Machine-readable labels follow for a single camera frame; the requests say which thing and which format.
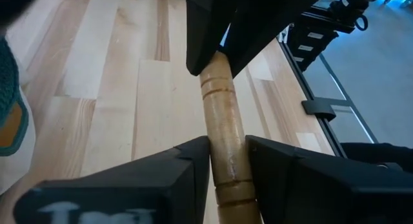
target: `black holder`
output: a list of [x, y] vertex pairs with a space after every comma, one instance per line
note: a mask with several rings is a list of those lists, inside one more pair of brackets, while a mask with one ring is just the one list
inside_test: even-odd
[[[186, 66], [197, 76], [217, 50], [232, 76], [317, 0], [186, 0]], [[229, 27], [223, 49], [219, 44]]]
[[328, 99], [316, 97], [314, 100], [302, 101], [304, 111], [308, 115], [315, 115], [318, 118], [325, 118], [331, 121], [336, 118], [336, 113], [331, 107]]
[[206, 136], [199, 137], [91, 176], [42, 182], [20, 198], [14, 218], [22, 224], [62, 218], [81, 223], [105, 216], [120, 223], [202, 223], [209, 145]]
[[265, 223], [411, 223], [413, 175], [247, 136]]

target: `black bracket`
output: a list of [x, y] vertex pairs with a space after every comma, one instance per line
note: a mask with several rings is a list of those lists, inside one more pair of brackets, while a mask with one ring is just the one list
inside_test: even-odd
[[202, 224], [209, 146], [202, 136], [83, 178], [41, 182], [17, 201], [15, 222], [86, 223], [98, 215], [114, 223]]
[[246, 136], [265, 224], [411, 223], [413, 175]]
[[315, 115], [318, 118], [325, 118], [331, 121], [336, 117], [336, 113], [331, 107], [329, 99], [315, 97], [314, 100], [302, 101], [305, 113], [308, 115]]

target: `black plastic clamp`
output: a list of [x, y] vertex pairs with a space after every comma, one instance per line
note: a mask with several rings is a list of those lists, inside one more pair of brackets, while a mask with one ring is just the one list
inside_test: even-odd
[[308, 115], [325, 118], [327, 121], [331, 121], [336, 117], [336, 113], [328, 99], [316, 97], [314, 100], [302, 101], [301, 104]]

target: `wooden stick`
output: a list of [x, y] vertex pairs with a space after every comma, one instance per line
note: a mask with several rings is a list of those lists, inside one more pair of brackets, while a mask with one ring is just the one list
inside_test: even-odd
[[219, 222], [261, 223], [227, 57], [216, 52], [200, 79]]

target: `wooden floor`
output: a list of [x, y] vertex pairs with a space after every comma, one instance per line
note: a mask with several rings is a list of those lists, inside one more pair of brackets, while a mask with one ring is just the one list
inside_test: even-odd
[[[206, 135], [199, 78], [185, 66], [185, 0], [37, 0], [8, 39], [32, 76], [37, 143], [31, 171], [0, 201], [0, 223], [13, 223], [16, 199], [39, 181]], [[276, 41], [234, 83], [246, 134], [332, 154]], [[205, 223], [217, 222], [211, 182]]]

